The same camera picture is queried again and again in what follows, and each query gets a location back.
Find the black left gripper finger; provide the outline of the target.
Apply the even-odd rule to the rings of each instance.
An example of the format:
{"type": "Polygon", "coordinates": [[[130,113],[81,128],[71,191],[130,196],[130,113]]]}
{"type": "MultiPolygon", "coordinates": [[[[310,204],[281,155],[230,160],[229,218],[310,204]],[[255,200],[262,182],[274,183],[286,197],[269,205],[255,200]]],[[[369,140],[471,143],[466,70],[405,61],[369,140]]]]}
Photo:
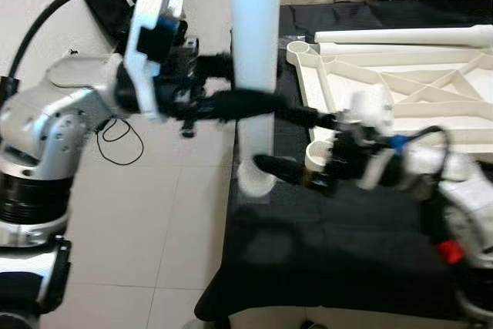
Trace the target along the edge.
{"type": "Polygon", "coordinates": [[[204,96],[191,105],[193,120],[242,120],[272,114],[288,107],[285,97],[273,92],[232,89],[204,96]]]}
{"type": "Polygon", "coordinates": [[[215,55],[198,55],[194,59],[194,76],[198,79],[225,79],[235,80],[235,60],[229,53],[215,55]]]}

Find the black tablecloth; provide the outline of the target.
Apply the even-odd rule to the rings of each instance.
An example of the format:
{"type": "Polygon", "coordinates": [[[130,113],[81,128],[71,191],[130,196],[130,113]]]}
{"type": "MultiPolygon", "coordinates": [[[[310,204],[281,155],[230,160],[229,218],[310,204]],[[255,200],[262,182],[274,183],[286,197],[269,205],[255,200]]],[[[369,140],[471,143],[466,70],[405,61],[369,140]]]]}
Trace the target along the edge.
{"type": "MultiPolygon", "coordinates": [[[[412,0],[281,5],[279,37],[313,41],[317,31],[425,29],[493,24],[493,0],[412,0]]],[[[396,190],[340,182],[334,196],[277,184],[247,201],[235,168],[226,180],[224,241],[217,272],[194,308],[197,319],[230,329],[247,309],[323,307],[435,320],[464,319],[455,289],[482,287],[492,308],[492,270],[450,267],[428,231],[437,207],[420,209],[396,190]]]]}

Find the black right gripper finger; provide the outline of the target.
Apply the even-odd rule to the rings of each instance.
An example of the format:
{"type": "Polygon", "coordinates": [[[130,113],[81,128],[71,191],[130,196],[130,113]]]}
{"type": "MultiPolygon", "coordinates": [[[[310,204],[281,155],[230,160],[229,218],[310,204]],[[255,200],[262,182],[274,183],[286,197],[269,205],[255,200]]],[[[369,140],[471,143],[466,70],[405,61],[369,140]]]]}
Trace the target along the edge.
{"type": "Polygon", "coordinates": [[[297,186],[309,186],[314,183],[313,172],[293,159],[282,159],[269,154],[253,154],[253,163],[260,171],[285,183],[297,186]]]}
{"type": "Polygon", "coordinates": [[[336,129],[338,118],[330,112],[321,112],[307,106],[288,106],[275,111],[275,118],[303,128],[336,129]]]}

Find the black open suitcase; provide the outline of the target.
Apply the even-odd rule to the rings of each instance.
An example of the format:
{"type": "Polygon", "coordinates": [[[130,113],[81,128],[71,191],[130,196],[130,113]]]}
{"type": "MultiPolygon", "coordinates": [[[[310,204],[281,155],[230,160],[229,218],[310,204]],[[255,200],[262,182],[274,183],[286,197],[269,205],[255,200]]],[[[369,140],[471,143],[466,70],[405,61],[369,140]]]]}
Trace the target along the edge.
{"type": "Polygon", "coordinates": [[[106,40],[114,46],[126,43],[130,29],[133,5],[127,0],[83,0],[89,13],[94,16],[96,26],[106,40]]]}

